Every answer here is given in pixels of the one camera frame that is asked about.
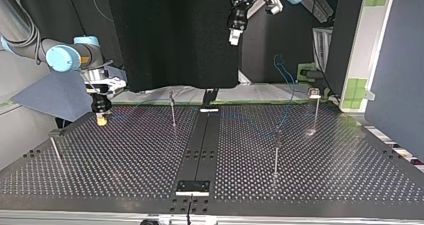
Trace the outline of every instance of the white cable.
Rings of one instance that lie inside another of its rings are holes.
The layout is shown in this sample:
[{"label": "white cable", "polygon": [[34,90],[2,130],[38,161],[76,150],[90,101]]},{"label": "white cable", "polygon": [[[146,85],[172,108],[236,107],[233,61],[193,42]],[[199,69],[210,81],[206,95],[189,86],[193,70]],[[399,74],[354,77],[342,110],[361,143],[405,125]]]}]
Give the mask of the white cable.
[{"label": "white cable", "polygon": [[96,0],[93,0],[94,6],[96,7],[97,11],[107,20],[113,22],[113,20],[109,17],[107,17],[102,11],[100,11],[100,8],[97,6]]}]

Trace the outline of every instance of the metal rod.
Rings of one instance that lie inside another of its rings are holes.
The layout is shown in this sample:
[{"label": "metal rod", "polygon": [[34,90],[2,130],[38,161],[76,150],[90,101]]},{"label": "metal rod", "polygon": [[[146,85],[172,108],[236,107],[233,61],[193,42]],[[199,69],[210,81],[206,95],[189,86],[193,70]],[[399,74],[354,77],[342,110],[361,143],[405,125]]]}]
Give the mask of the metal rod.
[{"label": "metal rod", "polygon": [[276,147],[275,148],[275,160],[274,160],[274,177],[277,178],[278,177],[278,150],[280,148]]},{"label": "metal rod", "polygon": [[53,144],[54,152],[56,153],[57,160],[59,161],[60,166],[62,167],[63,174],[66,174],[65,167],[63,166],[62,158],[60,157],[59,149],[57,149],[56,142],[55,142],[54,138],[50,137],[50,141]]},{"label": "metal rod", "polygon": [[0,33],[10,41],[25,41],[31,34],[31,23],[16,0],[0,0]]},{"label": "metal rod", "polygon": [[316,125],[316,123],[317,123],[317,119],[318,119],[318,110],[319,110],[319,98],[317,99],[317,107],[316,107],[316,109],[315,109],[315,122],[314,122],[314,128],[315,128],[315,125]]},{"label": "metal rod", "polygon": [[169,102],[170,102],[170,104],[171,104],[171,112],[172,112],[172,126],[177,126],[177,123],[176,123],[176,121],[175,121],[175,109],[174,109],[174,103],[175,103],[175,101],[174,101],[174,98],[172,97],[172,95],[173,95],[174,93],[171,91],[171,92],[169,92]]}]

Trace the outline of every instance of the gray panel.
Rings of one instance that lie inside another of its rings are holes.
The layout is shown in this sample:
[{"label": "gray panel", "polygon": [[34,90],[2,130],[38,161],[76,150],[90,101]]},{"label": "gray panel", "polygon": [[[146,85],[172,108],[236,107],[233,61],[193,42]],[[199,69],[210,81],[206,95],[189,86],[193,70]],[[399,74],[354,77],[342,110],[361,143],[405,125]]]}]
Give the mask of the gray panel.
[{"label": "gray panel", "polygon": [[1,209],[168,212],[197,111],[114,107],[105,127],[91,117],[3,171]]},{"label": "gray panel", "polygon": [[363,0],[339,0],[325,70],[334,93],[341,95]]},{"label": "gray panel", "polygon": [[365,118],[424,160],[424,0],[393,0]]},{"label": "gray panel", "polygon": [[74,122],[91,112],[91,97],[79,72],[51,72],[11,98],[27,108]]},{"label": "gray panel", "polygon": [[[285,109],[278,173],[273,130]],[[424,174],[337,108],[222,107],[211,214],[424,218]]]}]

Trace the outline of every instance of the metal post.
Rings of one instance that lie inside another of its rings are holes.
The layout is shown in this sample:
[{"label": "metal post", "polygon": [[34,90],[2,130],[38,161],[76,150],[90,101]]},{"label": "metal post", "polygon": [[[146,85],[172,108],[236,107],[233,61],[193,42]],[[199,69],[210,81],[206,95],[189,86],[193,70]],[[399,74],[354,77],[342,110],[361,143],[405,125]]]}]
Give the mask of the metal post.
[{"label": "metal post", "polygon": [[174,98],[172,97],[174,93],[171,91],[169,92],[169,103],[171,104],[171,112],[172,112],[172,126],[177,126],[177,123],[175,121],[175,110],[174,110],[174,105],[175,105],[175,101]]},{"label": "metal post", "polygon": [[10,41],[25,41],[31,34],[31,23],[16,0],[0,0],[0,33]]},{"label": "metal post", "polygon": [[318,110],[319,110],[319,98],[317,99],[317,107],[315,109],[315,125],[317,123],[317,119],[318,119]]}]

